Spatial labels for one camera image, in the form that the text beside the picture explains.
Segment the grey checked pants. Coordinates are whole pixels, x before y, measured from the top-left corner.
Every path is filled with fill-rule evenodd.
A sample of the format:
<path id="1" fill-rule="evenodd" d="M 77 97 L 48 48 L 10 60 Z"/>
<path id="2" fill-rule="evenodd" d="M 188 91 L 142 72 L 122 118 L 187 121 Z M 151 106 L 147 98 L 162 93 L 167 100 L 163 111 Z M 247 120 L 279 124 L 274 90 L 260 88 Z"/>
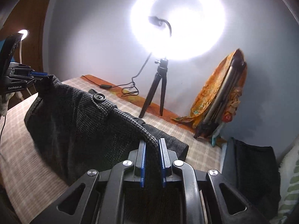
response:
<path id="1" fill-rule="evenodd" d="M 89 169 L 104 171 L 146 143 L 145 184 L 125 195 L 128 223 L 179 223 L 179 193 L 161 180 L 158 140 L 186 159 L 188 145 L 117 108 L 109 100 L 61 83 L 51 75 L 35 84 L 38 97 L 24 122 L 42 160 L 67 185 Z"/>

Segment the orange patterned cloth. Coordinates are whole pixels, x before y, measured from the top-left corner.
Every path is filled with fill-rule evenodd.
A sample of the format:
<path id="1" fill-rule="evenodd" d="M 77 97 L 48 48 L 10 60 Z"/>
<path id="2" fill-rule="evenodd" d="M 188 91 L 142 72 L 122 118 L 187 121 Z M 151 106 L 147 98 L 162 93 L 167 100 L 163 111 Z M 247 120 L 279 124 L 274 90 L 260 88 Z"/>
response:
<path id="1" fill-rule="evenodd" d="M 171 118 L 178 123 L 192 123 L 192 128 L 196 128 L 197 125 L 203 120 L 205 114 L 208 112 L 211 104 L 216 98 L 217 93 L 220 90 L 224 78 L 229 70 L 233 56 L 241 56 L 244 59 L 244 54 L 241 49 L 236 49 L 234 52 L 227 55 L 216 67 L 214 72 L 210 75 L 209 79 L 205 82 L 205 85 L 195 98 L 193 105 L 190 109 L 189 116 L 180 116 L 177 118 Z"/>

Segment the black tripod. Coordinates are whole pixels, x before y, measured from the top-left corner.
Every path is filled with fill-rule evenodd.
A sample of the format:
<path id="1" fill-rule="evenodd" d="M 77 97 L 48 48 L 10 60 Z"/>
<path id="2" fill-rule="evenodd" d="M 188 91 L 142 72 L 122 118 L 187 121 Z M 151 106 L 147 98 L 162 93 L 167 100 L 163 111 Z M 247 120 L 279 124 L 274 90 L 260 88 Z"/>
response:
<path id="1" fill-rule="evenodd" d="M 154 77 L 154 80 L 152 82 L 152 85 L 150 87 L 149 93 L 147 94 L 147 97 L 145 99 L 145 102 L 143 104 L 142 110 L 139 114 L 139 118 L 143 118 L 145 115 L 146 110 L 150 106 L 153 97 L 155 95 L 155 92 L 158 88 L 158 85 L 160 81 L 162 81 L 162 87 L 161 87 L 161 98 L 160 98 L 160 115 L 163 115 L 164 110 L 164 102 L 165 102 L 165 94 L 166 94 L 166 85 L 167 85 L 167 71 L 168 71 L 168 60 L 167 59 L 160 59 L 157 61 L 159 64 L 157 68 L 156 75 Z"/>

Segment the black fabric pile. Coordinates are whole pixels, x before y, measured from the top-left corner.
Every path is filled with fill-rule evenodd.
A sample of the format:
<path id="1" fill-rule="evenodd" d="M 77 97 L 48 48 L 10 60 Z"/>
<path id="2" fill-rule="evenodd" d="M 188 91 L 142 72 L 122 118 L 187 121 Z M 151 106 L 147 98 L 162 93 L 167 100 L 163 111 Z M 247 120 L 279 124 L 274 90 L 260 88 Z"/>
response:
<path id="1" fill-rule="evenodd" d="M 277 215 L 280 174 L 272 147 L 230 138 L 221 173 L 267 220 Z"/>

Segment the beige checked bed sheet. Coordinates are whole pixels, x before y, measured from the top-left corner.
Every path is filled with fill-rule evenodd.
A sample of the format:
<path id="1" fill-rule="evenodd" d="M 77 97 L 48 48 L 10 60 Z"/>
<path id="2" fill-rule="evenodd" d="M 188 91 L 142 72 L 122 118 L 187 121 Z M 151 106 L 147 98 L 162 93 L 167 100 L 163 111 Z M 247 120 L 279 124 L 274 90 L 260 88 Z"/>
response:
<path id="1" fill-rule="evenodd" d="M 8 111 L 1 137 L 1 176 L 22 223 L 90 223 L 96 218 L 96 181 L 114 171 L 146 144 L 143 188 L 133 181 L 130 205 L 162 206 L 163 138 L 178 159 L 196 170 L 219 169 L 221 149 L 193 133 L 146 113 L 116 95 L 97 102 L 91 84 L 81 78 L 58 78 L 36 84 L 37 93 Z"/>

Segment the white green leaf pillow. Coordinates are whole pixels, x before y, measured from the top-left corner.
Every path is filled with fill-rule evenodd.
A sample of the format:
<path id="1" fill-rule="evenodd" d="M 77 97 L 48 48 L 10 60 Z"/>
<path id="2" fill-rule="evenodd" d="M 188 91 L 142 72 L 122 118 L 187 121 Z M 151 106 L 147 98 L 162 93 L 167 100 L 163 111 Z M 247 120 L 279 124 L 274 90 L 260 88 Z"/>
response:
<path id="1" fill-rule="evenodd" d="M 278 213 L 270 223 L 287 223 L 298 205 L 298 136 L 284 155 L 279 173 L 281 178 Z"/>

